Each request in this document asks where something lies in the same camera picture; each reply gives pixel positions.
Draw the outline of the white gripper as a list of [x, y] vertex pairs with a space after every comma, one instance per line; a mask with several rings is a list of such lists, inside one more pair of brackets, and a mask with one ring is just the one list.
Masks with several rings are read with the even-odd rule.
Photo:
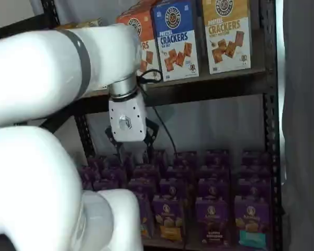
[[159, 125], [146, 119], [146, 109], [141, 93], [127, 100], [109, 100], [110, 126], [105, 134], [115, 147], [117, 156], [124, 160], [124, 147], [122, 142], [142, 142], [146, 144], [148, 159], [153, 159], [153, 143], [159, 131]]

